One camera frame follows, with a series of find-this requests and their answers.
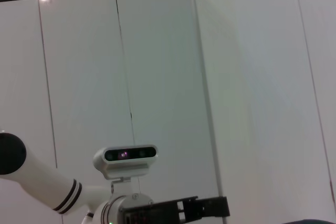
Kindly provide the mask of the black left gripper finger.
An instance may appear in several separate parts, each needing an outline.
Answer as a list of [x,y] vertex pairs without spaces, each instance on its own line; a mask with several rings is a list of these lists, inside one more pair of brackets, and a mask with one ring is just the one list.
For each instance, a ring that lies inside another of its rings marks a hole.
[[182,200],[185,220],[200,220],[207,217],[226,218],[230,216],[227,197],[199,199],[197,196]]

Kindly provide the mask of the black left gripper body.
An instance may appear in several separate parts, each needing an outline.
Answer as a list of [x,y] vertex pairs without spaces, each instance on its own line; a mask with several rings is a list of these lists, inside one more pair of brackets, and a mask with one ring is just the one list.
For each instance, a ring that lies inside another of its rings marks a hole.
[[178,206],[179,202],[183,203],[183,199],[124,208],[122,223],[181,223],[183,209]]

